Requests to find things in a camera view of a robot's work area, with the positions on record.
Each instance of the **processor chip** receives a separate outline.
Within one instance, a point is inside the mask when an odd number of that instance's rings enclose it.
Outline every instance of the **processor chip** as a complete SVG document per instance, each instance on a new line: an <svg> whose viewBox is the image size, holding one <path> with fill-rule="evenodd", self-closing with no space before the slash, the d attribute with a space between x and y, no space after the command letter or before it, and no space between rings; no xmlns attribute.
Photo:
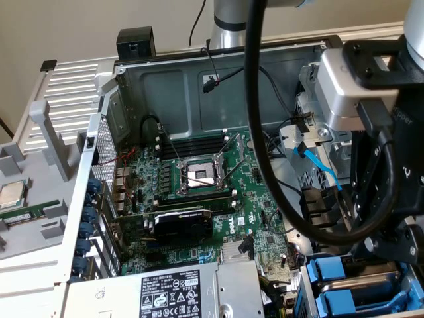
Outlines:
<svg viewBox="0 0 424 318"><path fill-rule="evenodd" d="M266 237L266 244L274 244L274 237Z"/></svg>
<svg viewBox="0 0 424 318"><path fill-rule="evenodd" d="M187 167L188 187L205 187L207 184L215 184L216 173L212 162L203 164L191 164Z"/></svg>
<svg viewBox="0 0 424 318"><path fill-rule="evenodd" d="M23 180L5 184L0 190L0 209L14 207L23 198L25 182Z"/></svg>

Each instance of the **warning label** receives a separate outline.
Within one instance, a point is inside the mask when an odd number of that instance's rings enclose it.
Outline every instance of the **warning label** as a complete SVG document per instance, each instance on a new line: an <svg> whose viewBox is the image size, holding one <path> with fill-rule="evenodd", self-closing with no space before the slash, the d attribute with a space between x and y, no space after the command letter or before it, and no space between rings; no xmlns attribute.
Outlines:
<svg viewBox="0 0 424 318"><path fill-rule="evenodd" d="M200 318L199 270L145 277L140 318Z"/></svg>

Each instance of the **circuit board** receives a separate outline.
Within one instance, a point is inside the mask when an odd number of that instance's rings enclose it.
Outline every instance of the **circuit board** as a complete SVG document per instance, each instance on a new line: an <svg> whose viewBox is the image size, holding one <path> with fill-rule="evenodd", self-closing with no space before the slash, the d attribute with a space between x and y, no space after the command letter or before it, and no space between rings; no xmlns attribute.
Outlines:
<svg viewBox="0 0 424 318"><path fill-rule="evenodd" d="M157 160L153 146L136 150L132 156L134 160L125 163L130 174L138 176L130 182L131 186L127 186L127 192L137 196L141 191L142 195L137 202L124 201L121 206L122 216L118 218L129 246L127 261L122 265L122 275L177 265L220 262L223 244L241 243L243 238L250 235L254 238L254 259L262 275L271 280L289 280L290 269L287 264L282 265L282 255L287 254L285 237L271 233L264 224L264 216L269 217L276 210L276 205L262 182L253 151L248 148L248 131L232 131L226 136L232 138L236 134L239 134L238 141L229 145L223 156L227 172L239 164L228 180L229 187L237 191L237 196L231 197L231 190L224 189L220 199L200 199L190 204L172 205L172 209L169 209L183 211L203 208L215 212L224 211L214 214L212 237L202 242L164 246L158 244L154 238L139 236L139 227L142 227L146 218L152 220L153 215L168 208L155 209L155 201L179 197L180 168L177 159ZM232 206L234 200L237 201L236 207ZM277 215L270 225L276 231L284 231L284 225Z"/></svg>

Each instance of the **motherboard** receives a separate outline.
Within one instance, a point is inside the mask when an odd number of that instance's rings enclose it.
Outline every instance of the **motherboard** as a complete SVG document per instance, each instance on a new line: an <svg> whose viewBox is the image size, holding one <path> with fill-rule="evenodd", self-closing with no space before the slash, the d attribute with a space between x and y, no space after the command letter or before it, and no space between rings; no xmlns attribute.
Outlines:
<svg viewBox="0 0 424 318"><path fill-rule="evenodd" d="M290 280L296 255L285 235L272 232L285 230L282 214L248 131L157 138L123 154L113 194L119 217L111 223L125 250L122 275L255 260L269 280Z"/></svg>

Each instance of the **screw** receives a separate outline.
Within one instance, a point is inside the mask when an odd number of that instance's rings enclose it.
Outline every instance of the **screw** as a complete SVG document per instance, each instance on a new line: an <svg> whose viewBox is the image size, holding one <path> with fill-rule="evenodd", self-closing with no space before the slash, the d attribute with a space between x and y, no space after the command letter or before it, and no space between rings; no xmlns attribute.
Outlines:
<svg viewBox="0 0 424 318"><path fill-rule="evenodd" d="M327 136L328 135L328 130L327 129L325 129L325 128L320 128L320 129L318 129L318 135L320 136L320 137L325 137L325 136Z"/></svg>
<svg viewBox="0 0 424 318"><path fill-rule="evenodd" d="M371 68L366 68L365 69L365 74L366 74L366 77L370 78L371 76L374 75L374 72L372 71Z"/></svg>
<svg viewBox="0 0 424 318"><path fill-rule="evenodd" d="M353 51L354 51L355 53L359 53L359 52L360 52L360 45L359 45L359 44L355 44L355 45L353 46Z"/></svg>

